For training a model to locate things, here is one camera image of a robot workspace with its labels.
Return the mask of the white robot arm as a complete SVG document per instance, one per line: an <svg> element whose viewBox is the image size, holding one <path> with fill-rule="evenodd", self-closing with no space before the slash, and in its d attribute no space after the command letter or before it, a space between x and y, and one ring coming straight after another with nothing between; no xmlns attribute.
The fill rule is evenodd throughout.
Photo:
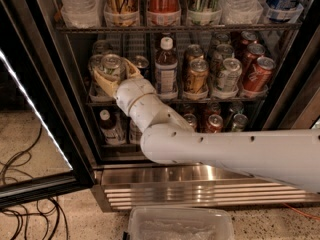
<svg viewBox="0 0 320 240"><path fill-rule="evenodd" d="M122 58L122 72L97 67L97 84L142 132L143 154L159 164L202 163L320 193L320 130L197 133L164 104L139 69Z"/></svg>

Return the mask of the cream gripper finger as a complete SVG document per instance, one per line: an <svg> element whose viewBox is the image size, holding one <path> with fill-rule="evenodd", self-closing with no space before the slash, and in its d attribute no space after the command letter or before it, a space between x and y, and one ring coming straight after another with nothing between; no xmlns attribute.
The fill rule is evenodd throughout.
<svg viewBox="0 0 320 240"><path fill-rule="evenodd" d="M122 58L124 64L124 79L140 79L140 70L127 58Z"/></svg>
<svg viewBox="0 0 320 240"><path fill-rule="evenodd" d="M93 71L93 75L97 84L107 95L110 97L114 97L116 95L116 91L120 84L119 80L109 80L102 76L97 70Z"/></svg>

